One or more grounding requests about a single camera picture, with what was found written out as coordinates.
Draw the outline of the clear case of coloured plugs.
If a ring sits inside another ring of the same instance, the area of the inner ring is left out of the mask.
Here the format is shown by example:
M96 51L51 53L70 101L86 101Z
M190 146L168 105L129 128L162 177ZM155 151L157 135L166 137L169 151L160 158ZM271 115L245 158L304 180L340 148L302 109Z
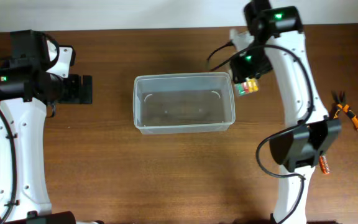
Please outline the clear case of coloured plugs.
M257 79L247 78L246 81L235 84L234 90L237 96L245 96L259 91L259 84Z

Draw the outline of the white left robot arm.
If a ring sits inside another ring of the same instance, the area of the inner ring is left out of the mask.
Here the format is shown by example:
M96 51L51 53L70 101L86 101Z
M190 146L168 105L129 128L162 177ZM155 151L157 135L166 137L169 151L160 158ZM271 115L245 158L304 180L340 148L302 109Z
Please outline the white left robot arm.
M44 171L44 124L57 104L90 105L93 79L70 73L76 52L36 31L11 32L0 67L0 223L71 223L53 213Z

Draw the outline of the clear plastic storage container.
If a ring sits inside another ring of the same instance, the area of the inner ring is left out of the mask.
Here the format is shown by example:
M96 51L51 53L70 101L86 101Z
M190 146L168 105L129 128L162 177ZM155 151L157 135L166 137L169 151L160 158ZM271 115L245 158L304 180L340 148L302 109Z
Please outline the clear plastic storage container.
M231 78L225 72L138 76L133 117L142 134L225 131L236 120Z

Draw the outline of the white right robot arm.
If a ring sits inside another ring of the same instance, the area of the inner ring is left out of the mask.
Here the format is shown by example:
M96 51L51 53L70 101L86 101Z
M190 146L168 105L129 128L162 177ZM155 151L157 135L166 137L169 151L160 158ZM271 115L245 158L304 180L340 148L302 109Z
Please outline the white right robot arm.
M269 1L250 1L244 8L247 32L232 30L237 52L229 71L239 94L250 91L247 81L273 71L284 109L285 129L264 139L279 166L278 200L270 223L306 223L308 187L321 156L337 139L341 123L329 117L314 84L306 54L304 27L295 6L274 8Z

